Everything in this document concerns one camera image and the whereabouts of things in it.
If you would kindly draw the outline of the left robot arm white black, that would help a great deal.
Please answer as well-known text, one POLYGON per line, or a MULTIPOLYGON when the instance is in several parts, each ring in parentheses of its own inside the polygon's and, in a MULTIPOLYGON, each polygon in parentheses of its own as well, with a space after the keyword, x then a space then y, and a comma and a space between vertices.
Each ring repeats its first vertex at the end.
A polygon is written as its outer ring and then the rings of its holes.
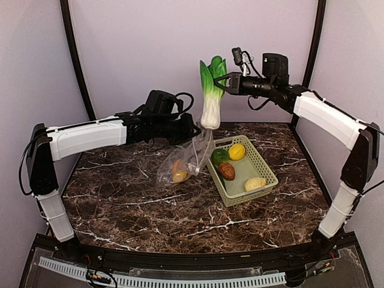
POLYGON ((185 143, 201 133, 189 113, 135 115, 131 112, 80 124, 47 128, 37 124, 23 151, 20 168, 28 172, 30 194, 45 215, 61 251, 72 262, 85 256, 59 192, 54 163, 93 149, 166 139, 171 145, 185 143))

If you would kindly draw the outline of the green white bok choy toy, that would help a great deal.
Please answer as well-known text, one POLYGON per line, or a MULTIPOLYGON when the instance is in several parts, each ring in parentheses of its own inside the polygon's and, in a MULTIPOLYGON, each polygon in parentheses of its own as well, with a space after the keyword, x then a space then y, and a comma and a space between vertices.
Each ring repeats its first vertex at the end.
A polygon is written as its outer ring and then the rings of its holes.
POLYGON ((200 123, 205 129, 216 130, 220 126, 220 103, 224 90, 215 86, 214 79, 226 74, 226 60, 221 56, 214 56, 209 65, 200 60, 200 81, 203 92, 203 112, 200 123))

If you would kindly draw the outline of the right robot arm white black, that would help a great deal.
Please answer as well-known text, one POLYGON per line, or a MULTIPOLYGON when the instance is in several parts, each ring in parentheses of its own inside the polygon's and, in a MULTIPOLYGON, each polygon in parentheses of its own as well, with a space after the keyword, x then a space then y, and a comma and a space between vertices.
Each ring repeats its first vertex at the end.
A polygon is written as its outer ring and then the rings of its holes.
POLYGON ((301 85, 289 84, 285 72, 265 73, 263 77, 229 73, 214 79, 214 85, 231 95, 265 97, 283 110, 306 119, 338 139, 350 155, 341 172, 337 195, 311 236, 306 255, 319 260, 333 246, 337 232, 352 216, 379 161, 380 128, 335 107, 301 85))

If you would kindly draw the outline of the orange yellow toy food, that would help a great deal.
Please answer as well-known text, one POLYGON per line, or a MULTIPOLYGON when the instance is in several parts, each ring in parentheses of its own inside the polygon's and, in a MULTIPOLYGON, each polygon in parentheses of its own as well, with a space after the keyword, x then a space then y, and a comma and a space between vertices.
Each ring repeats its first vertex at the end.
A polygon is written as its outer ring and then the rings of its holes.
POLYGON ((186 164, 178 159, 172 166, 173 183, 184 182, 187 179, 188 171, 186 164))

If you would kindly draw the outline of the clear zip top bag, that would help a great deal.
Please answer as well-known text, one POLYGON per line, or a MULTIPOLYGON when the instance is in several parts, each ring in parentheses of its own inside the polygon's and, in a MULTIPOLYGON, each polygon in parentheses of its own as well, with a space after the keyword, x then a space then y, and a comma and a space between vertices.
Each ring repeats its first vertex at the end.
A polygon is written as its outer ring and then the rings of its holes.
POLYGON ((196 125, 202 133, 185 144, 178 145, 160 164, 156 174, 156 188, 174 187, 181 183, 173 183, 172 179, 172 166, 178 159, 181 159, 187 167, 188 176, 185 181, 191 176, 197 176, 208 163, 214 150, 213 130, 205 129, 201 125, 200 119, 197 120, 196 125))

